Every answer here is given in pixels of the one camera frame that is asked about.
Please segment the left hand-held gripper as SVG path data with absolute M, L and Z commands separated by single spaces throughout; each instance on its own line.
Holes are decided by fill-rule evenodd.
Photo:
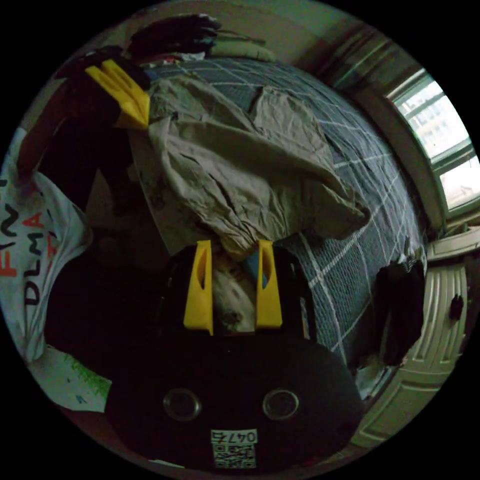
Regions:
M 52 139 L 52 181 L 60 188 L 91 188 L 101 173 L 110 188 L 132 188 L 128 129 L 149 126 L 147 74 L 119 46 L 75 55 L 55 78 L 75 88 L 79 116 L 66 119 Z

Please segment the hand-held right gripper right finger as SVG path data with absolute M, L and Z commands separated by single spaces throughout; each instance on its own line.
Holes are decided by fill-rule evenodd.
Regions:
M 277 330 L 283 324 L 273 243 L 258 242 L 256 330 Z

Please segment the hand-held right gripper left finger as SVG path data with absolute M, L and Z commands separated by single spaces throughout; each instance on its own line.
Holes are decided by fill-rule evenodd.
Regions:
M 189 279 L 183 326 L 187 330 L 214 335 L 213 267 L 210 240 L 196 244 Z

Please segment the person's left hand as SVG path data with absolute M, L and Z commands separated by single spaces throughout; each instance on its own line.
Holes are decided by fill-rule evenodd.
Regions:
M 55 134 L 62 122 L 80 115 L 75 93 L 75 88 L 69 81 L 65 81 L 51 96 L 42 112 L 43 126 L 48 138 Z

